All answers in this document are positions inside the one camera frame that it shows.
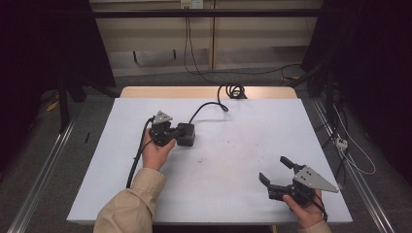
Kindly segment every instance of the aluminum rail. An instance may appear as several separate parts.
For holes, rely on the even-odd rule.
[[[325,117],[326,110],[325,110],[324,105],[322,104],[320,100],[316,101],[315,99],[312,99],[312,102],[313,102],[313,105],[316,111],[318,112],[319,118],[321,119],[322,123],[325,124],[327,134],[329,135],[329,137],[331,137],[332,129],[330,128],[328,124],[326,124],[327,119]],[[339,156],[342,159],[344,157],[344,154],[341,150],[339,150]],[[347,155],[347,158],[350,159],[351,162],[355,164],[354,159],[349,153]],[[345,160],[345,162],[346,162],[346,168],[348,168],[347,171],[349,175],[351,176],[355,186],[357,187],[357,190],[360,193],[360,197],[363,200],[363,203],[365,204],[371,217],[375,221],[375,224],[378,227],[379,232],[381,233],[395,232],[388,216],[385,213],[385,210],[379,203],[375,194],[373,194],[373,191],[370,189],[362,173],[358,171],[356,168],[354,168],[347,160]]]
[[[48,184],[48,181],[52,175],[52,171],[58,161],[58,158],[60,157],[64,149],[64,146],[66,145],[67,140],[70,137],[70,134],[73,130],[73,127],[79,114],[80,110],[78,110],[78,112],[73,116],[66,129],[62,133],[58,134],[54,146],[51,149],[51,152],[49,153],[48,159],[46,160],[46,163],[43,165],[42,171],[37,177],[35,183],[31,186],[31,189],[27,194],[26,198],[24,199],[20,209],[18,210],[17,215],[15,216],[15,219],[12,222],[12,225],[7,231],[8,233],[22,233],[26,230],[31,217],[33,216],[36,210],[37,204],[39,203],[40,198],[42,197],[43,191],[45,190],[46,185]]]

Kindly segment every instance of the black plastic housing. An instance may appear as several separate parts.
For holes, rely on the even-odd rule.
[[[177,138],[177,144],[179,146],[185,146],[185,147],[191,147],[193,146],[194,143],[194,124],[188,124],[188,123],[179,123],[178,127],[179,130],[184,131],[183,134],[181,134]]]

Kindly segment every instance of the black curtain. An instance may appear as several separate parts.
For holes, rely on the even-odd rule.
[[[408,1],[364,1],[336,75],[367,133],[412,184],[411,7]]]
[[[323,10],[337,9],[342,14],[318,17],[311,43],[300,67],[306,72],[322,68],[313,73],[307,82],[311,96],[319,96],[327,82],[328,71],[334,71],[341,55],[353,36],[361,0],[325,0]]]
[[[0,2],[0,171],[24,142],[40,96],[57,88],[63,72],[76,86],[115,86],[95,20],[45,17],[40,9],[91,11],[88,0]]]

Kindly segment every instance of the gray floor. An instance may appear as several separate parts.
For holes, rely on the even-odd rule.
[[[271,70],[273,68],[244,69],[245,72]],[[284,76],[299,76],[302,72],[297,69],[286,69]],[[239,76],[234,74],[212,74],[208,79],[216,81],[238,81],[244,85],[279,85],[281,73],[274,72],[262,76]],[[145,75],[139,77],[124,77],[117,79],[120,91],[126,85],[210,85],[198,76],[188,73],[173,73],[162,75]],[[76,197],[77,189],[82,183],[89,161],[97,146],[99,137],[104,128],[106,119],[111,111],[113,99],[86,87],[88,94],[84,103],[70,104],[72,115],[80,110],[71,136],[67,141],[50,179],[42,192],[36,209],[24,227],[27,232],[91,232],[91,226],[81,226],[67,222],[65,219]],[[307,96],[305,85],[296,89],[296,93],[305,106],[311,122],[315,127],[322,125],[318,113],[313,105],[313,99]],[[30,134],[17,159],[5,172],[0,183],[0,232],[7,232],[12,224],[18,209],[27,196],[30,187],[41,172],[59,130],[59,112],[55,109],[46,111],[46,107],[39,110]],[[349,116],[349,129],[355,141],[370,155],[376,164],[377,172],[371,176],[364,176],[377,201],[382,205],[390,223],[396,232],[412,232],[412,188],[388,164],[380,148],[370,142],[350,106],[345,107]],[[327,140],[324,129],[317,132],[322,145]],[[350,148],[359,167],[370,170],[370,163],[356,148]],[[339,164],[336,150],[332,143],[325,147],[325,155],[332,171]],[[338,177],[343,182],[343,173]],[[379,229],[364,204],[354,181],[347,175],[344,189],[341,190],[348,205],[354,222],[331,226],[333,232],[379,232]],[[278,232],[295,232],[295,225],[280,225]],[[267,226],[155,226],[154,232],[266,232]]]

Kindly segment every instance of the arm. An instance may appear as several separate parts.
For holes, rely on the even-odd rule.
[[[316,190],[315,202],[322,206],[322,192]],[[291,208],[297,216],[299,229],[298,233],[330,233],[330,228],[324,221],[324,216],[321,210],[315,205],[310,204],[304,208],[300,207],[289,195],[284,195],[283,200]]]
[[[176,140],[160,148],[146,131],[143,150],[143,168],[137,172],[131,188],[110,200],[99,212],[94,232],[152,232],[155,202],[166,183],[158,171],[166,162]]]

